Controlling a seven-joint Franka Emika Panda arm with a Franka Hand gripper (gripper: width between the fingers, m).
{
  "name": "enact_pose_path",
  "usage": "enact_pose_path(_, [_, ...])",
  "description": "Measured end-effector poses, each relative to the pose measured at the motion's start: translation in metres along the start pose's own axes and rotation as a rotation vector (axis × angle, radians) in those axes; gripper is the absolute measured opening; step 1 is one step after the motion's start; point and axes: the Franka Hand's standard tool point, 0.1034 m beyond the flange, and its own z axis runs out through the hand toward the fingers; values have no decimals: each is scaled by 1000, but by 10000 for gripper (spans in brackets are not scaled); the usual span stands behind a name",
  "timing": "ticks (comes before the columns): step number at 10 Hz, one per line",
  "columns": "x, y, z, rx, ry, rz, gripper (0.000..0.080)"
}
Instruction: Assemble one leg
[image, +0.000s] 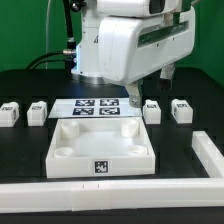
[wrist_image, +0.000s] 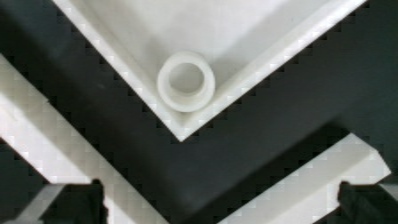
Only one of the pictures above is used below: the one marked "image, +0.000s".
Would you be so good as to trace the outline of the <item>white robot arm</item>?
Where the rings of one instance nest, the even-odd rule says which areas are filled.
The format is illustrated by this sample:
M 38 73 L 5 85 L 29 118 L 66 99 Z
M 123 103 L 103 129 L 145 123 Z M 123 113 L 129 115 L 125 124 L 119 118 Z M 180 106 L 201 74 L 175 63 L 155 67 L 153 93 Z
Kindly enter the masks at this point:
M 141 106 L 144 77 L 158 71 L 169 88 L 175 62 L 193 50 L 192 0 L 72 0 L 71 7 L 82 22 L 72 74 L 125 87 L 133 107 Z

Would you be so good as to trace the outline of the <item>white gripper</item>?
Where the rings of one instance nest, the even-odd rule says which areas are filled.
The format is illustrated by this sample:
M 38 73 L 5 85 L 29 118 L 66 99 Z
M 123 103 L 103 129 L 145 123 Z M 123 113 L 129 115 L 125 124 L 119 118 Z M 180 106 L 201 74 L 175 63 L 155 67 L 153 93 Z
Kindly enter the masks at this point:
M 161 91 L 169 91 L 175 73 L 174 62 L 192 52 L 194 38 L 194 8 L 182 12 L 175 25 L 163 16 L 105 17 L 98 34 L 100 74 L 107 82 L 126 85 L 130 106 L 140 108 L 140 87 L 134 81 L 162 69 L 158 86 Z

